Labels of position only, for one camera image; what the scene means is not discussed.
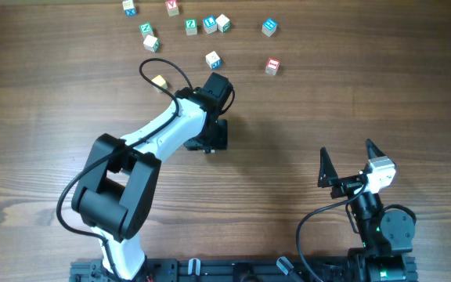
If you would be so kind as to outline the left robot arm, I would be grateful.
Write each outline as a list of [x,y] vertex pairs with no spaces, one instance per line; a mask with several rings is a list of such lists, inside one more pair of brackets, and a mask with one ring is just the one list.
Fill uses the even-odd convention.
[[139,230],[161,165],[181,146],[206,154],[226,149],[227,122],[220,117],[233,99],[229,79],[212,73],[203,87],[171,95],[168,109],[138,131],[121,138],[103,134],[93,143],[71,201],[103,251],[87,272],[89,281],[151,278]]

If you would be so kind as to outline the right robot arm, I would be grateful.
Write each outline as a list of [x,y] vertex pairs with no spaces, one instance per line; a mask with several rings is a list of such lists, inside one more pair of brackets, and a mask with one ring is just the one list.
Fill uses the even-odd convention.
[[379,192],[390,186],[396,165],[371,140],[366,141],[368,161],[358,174],[341,178],[326,148],[320,150],[318,186],[330,187],[333,199],[345,197],[352,228],[361,248],[348,251],[347,281],[417,281],[413,250],[417,217],[400,204],[383,205]]

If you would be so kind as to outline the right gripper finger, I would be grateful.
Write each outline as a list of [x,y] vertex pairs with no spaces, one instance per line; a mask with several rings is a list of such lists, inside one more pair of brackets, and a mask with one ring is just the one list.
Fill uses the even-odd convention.
[[326,147],[320,149],[319,156],[319,176],[318,176],[318,187],[331,187],[334,186],[339,180],[338,174],[330,159],[330,155],[327,152]]
[[385,156],[385,153],[383,153],[371,139],[366,140],[366,152],[369,159]]

